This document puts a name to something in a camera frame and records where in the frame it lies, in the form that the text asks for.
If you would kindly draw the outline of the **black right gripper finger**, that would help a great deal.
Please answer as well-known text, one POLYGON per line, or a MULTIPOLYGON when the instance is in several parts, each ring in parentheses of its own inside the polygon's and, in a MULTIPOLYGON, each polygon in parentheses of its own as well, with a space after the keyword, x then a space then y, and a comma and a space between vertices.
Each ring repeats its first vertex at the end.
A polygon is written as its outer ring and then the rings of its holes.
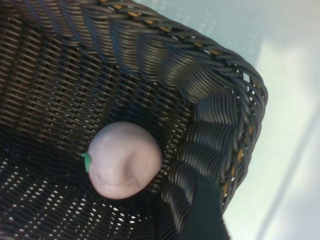
POLYGON ((220 206, 220 191, 214 180, 198 174, 190 213, 178 240, 229 240, 220 206))

